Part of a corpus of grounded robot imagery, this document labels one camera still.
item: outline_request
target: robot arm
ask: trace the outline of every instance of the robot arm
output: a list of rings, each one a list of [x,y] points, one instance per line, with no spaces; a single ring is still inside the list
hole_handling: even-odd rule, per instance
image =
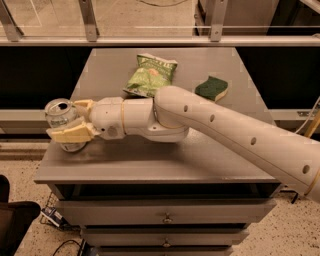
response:
[[[153,141],[177,142],[191,127],[320,203],[319,142],[221,107],[182,88],[162,87],[154,102],[150,98],[105,98],[93,104],[89,121],[94,127],[90,134],[107,140],[135,134]]]

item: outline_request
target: drawer handle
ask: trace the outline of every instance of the drawer handle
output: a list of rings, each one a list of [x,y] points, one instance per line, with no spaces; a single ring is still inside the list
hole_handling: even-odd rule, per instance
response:
[[[170,218],[170,216],[169,216],[168,213],[166,213],[166,217],[162,220],[162,222],[163,222],[164,224],[171,224],[172,221],[173,221],[173,220]]]
[[[171,244],[169,243],[168,239],[166,238],[163,245],[164,248],[169,248],[171,246]]]

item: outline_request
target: chip bag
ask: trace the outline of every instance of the chip bag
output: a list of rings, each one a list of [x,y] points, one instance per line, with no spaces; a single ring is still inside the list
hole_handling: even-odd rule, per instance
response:
[[[151,54],[137,55],[139,68],[128,81],[124,91],[143,97],[154,97],[157,89],[172,84],[178,66],[175,60],[165,60]]]

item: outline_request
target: black chair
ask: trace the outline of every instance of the black chair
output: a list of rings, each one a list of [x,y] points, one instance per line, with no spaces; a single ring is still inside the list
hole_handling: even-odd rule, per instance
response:
[[[0,175],[0,256],[12,256],[32,221],[40,214],[35,202],[8,202],[10,184]]]

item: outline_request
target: can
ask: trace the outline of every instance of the can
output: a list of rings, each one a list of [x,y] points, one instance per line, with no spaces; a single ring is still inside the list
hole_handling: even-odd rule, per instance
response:
[[[76,107],[68,99],[50,101],[45,106],[45,116],[51,128],[61,128],[79,117]],[[60,143],[61,148],[67,152],[76,152],[85,145],[86,142]]]

